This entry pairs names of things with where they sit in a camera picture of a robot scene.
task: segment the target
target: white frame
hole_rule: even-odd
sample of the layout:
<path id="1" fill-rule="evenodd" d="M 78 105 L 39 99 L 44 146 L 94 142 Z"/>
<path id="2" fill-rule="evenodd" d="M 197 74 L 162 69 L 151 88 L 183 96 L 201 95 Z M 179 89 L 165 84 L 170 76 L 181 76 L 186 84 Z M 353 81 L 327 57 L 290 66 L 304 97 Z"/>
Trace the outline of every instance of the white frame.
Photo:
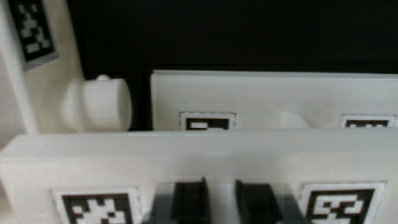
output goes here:
<path id="1" fill-rule="evenodd" d="M 236 128 L 236 114 L 234 113 L 220 113 L 220 112 L 181 112 L 179 113 L 179 127 L 181 130 L 186 131 L 186 119 L 188 118 L 213 118 L 213 119 L 227 119 L 227 126 L 233 130 Z"/>
<path id="2" fill-rule="evenodd" d="M 385 182 L 369 182 L 369 183 L 339 183 L 339 184 L 307 184 L 302 188 L 302 198 L 298 201 L 302 215 L 307 213 L 307 203 L 311 192 L 318 190 L 334 191 L 334 190 L 362 190 L 375 189 L 375 194 L 369 203 L 369 210 L 364 218 L 364 224 L 373 223 L 377 208 L 382 201 L 382 193 L 385 188 Z"/>
<path id="3" fill-rule="evenodd" d="M 361 114 L 343 114 L 343 119 L 341 119 L 341 127 L 346 127 L 346 121 L 348 120 L 361 120 L 361 121 L 385 121 L 387 120 L 387 127 L 394 127 L 394 120 L 396 116 L 394 115 L 361 115 Z"/>
<path id="4" fill-rule="evenodd" d="M 128 194 L 130 199 L 130 208 L 131 208 L 131 217 L 133 224 L 139 224 L 142 221 L 142 208 L 140 208 L 140 199 L 139 199 L 139 188 L 115 188 L 115 189 L 83 189 L 83 190 L 51 190 L 57 211 L 60 215 L 62 224 L 73 224 L 69 222 L 66 214 L 66 206 L 62 202 L 62 196 L 69 195 L 89 195 L 89 194 Z"/>

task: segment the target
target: black background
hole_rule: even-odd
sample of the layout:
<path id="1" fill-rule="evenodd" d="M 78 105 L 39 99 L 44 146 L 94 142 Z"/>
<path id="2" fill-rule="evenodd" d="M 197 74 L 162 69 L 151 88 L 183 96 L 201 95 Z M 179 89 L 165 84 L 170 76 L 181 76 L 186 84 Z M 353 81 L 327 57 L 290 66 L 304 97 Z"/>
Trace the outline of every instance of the black background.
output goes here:
<path id="1" fill-rule="evenodd" d="M 85 78 L 131 88 L 151 129 L 153 69 L 398 73 L 398 1 L 69 0 Z"/>

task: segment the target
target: white panel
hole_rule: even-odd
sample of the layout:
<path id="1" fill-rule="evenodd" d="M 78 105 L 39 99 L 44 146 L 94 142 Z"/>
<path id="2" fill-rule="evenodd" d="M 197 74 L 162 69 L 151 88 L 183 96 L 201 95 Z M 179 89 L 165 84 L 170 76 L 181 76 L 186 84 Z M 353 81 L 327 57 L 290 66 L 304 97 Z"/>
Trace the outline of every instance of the white panel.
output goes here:
<path id="1" fill-rule="evenodd" d="M 0 54 L 0 150 L 14 136 L 23 133 L 21 113 Z"/>
<path id="2" fill-rule="evenodd" d="M 0 154 L 5 191 L 21 224 L 59 222 L 51 189 L 137 186 L 147 214 L 156 185 L 172 187 L 176 181 L 201 177 L 210 185 L 215 224 L 240 223 L 236 179 L 270 183 L 282 205 L 298 202 L 306 184 L 385 182 L 373 224 L 394 223 L 396 136 L 396 129 L 21 136 Z M 288 214 L 291 207 L 281 209 Z"/>
<path id="3" fill-rule="evenodd" d="M 313 128 L 339 128 L 343 114 L 398 114 L 398 76 L 304 72 L 154 71 L 153 124 L 178 130 L 181 112 L 236 114 L 236 129 L 284 127 L 282 113 Z"/>
<path id="4" fill-rule="evenodd" d="M 64 0 L 43 0 L 59 59 L 23 71 L 18 43 L 7 16 L 7 1 L 0 1 L 0 53 L 11 78 L 25 129 L 30 134 L 69 132 L 59 117 L 59 102 L 73 79 L 82 79 L 71 19 Z"/>

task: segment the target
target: white block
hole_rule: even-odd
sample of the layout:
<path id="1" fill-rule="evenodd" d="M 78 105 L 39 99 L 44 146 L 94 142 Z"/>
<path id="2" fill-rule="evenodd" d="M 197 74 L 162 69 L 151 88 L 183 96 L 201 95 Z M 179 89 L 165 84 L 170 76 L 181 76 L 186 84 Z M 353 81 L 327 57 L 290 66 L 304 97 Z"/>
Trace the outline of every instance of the white block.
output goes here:
<path id="1" fill-rule="evenodd" d="M 194 122 L 194 123 L 190 123 L 190 127 L 192 128 L 208 128 L 208 123 Z"/>
<path id="2" fill-rule="evenodd" d="M 396 136 L 396 129 L 378 128 L 21 136 L 0 154 L 2 180 L 21 224 L 59 223 L 53 189 L 137 186 L 147 214 L 156 185 L 172 187 L 176 181 L 201 177 L 208 180 L 215 224 L 240 223 L 236 179 L 270 183 L 277 198 L 295 202 L 306 184 L 385 182 L 371 224 L 394 223 Z"/>
<path id="3" fill-rule="evenodd" d="M 279 129 L 282 112 L 313 128 L 339 128 L 343 114 L 398 115 L 396 75 L 158 70 L 151 91 L 154 130 L 179 130 L 185 111 L 236 114 L 238 130 Z"/>

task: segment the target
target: white wall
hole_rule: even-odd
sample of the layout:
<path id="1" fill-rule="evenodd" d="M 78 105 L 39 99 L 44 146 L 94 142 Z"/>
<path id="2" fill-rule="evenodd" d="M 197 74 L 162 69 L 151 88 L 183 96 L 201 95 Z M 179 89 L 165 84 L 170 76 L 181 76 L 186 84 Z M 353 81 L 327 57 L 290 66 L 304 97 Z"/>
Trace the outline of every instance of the white wall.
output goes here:
<path id="1" fill-rule="evenodd" d="M 3 60 L 0 55 L 0 151 L 18 134 L 25 133 L 21 113 L 16 105 L 16 96 L 9 77 L 3 71 Z"/>
<path id="2" fill-rule="evenodd" d="M 60 122 L 59 102 L 71 80 L 82 79 L 67 4 L 64 0 L 43 1 L 59 58 L 25 72 L 5 2 L 0 1 L 0 18 L 3 18 L 0 19 L 0 53 L 27 132 L 28 134 L 67 132 Z"/>

